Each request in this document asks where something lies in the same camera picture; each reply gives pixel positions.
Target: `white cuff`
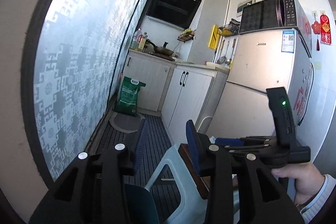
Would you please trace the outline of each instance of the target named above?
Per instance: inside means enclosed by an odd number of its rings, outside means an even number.
[[[336,180],[331,175],[324,175],[324,177],[325,180],[321,190],[316,197],[300,211],[306,224],[317,215],[336,185]]]

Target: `green rice bag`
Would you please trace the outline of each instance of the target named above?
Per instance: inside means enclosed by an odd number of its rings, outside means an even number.
[[[136,116],[138,92],[142,86],[146,86],[146,84],[129,77],[124,77],[121,85],[120,97],[114,107],[114,111],[126,115]]]

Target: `microwave control panel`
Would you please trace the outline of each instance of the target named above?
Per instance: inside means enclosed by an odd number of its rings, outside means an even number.
[[[285,26],[296,26],[296,10],[294,0],[283,0],[285,4]]]

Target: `hand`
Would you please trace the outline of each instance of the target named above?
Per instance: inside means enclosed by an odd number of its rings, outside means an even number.
[[[288,164],[279,169],[272,169],[272,174],[280,178],[295,179],[295,204],[304,204],[322,188],[325,177],[312,162]]]

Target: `countertop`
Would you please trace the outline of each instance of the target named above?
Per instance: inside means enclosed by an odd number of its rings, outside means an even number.
[[[180,63],[180,62],[175,62],[175,61],[169,61],[167,59],[163,59],[161,57],[151,55],[151,54],[147,54],[147,53],[144,53],[144,52],[138,52],[138,51],[131,50],[131,49],[129,51],[134,52],[136,54],[147,56],[149,58],[154,58],[154,59],[157,59],[157,60],[160,60],[160,61],[163,61],[163,62],[171,63],[171,64],[174,64],[176,66],[186,66],[186,67],[194,67],[194,68],[201,68],[201,69],[217,70],[217,71],[223,72],[227,75],[230,72],[230,70],[228,68],[225,68],[223,66],[215,66],[214,67],[214,66],[207,66],[207,65],[197,65],[197,64],[193,64],[193,63],[187,63],[187,62]]]

